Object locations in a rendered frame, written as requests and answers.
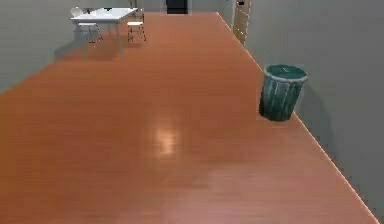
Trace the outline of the green ribbed trash bin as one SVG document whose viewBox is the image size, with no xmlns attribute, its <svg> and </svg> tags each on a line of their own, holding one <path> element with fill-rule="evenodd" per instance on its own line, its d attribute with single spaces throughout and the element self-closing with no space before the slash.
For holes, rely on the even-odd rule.
<svg viewBox="0 0 384 224">
<path fill-rule="evenodd" d="M 301 68 L 273 64 L 264 68 L 259 114 L 270 121 L 290 119 L 308 74 Z"/>
</svg>

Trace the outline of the beige room door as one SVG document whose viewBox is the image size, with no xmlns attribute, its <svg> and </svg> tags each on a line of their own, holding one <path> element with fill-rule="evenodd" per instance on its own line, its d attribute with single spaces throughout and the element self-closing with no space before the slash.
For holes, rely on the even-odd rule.
<svg viewBox="0 0 384 224">
<path fill-rule="evenodd" d="M 244 5 L 238 5 L 238 1 L 244 1 Z M 247 36 L 247 27 L 251 8 L 251 0 L 236 0 L 232 31 L 239 42 L 244 45 Z"/>
</svg>

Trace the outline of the black cabinet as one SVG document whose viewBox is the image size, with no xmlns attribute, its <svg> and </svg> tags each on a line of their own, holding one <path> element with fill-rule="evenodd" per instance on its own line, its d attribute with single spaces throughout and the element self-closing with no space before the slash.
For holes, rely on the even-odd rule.
<svg viewBox="0 0 384 224">
<path fill-rule="evenodd" d="M 188 0 L 166 0 L 168 14 L 187 14 Z"/>
</svg>

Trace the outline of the white dining table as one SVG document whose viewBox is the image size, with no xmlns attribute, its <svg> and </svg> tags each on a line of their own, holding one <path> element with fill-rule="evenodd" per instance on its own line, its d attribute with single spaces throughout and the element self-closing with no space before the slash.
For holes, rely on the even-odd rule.
<svg viewBox="0 0 384 224">
<path fill-rule="evenodd" d="M 89 35 L 85 39 L 86 42 L 96 44 L 102 40 L 100 25 L 113 25 L 117 36 L 118 48 L 121 54 L 124 54 L 122 40 L 120 38 L 119 24 L 128 16 L 138 11 L 137 8 L 98 8 L 90 12 L 75 7 L 71 9 L 71 21 L 78 30 L 87 27 Z"/>
</svg>

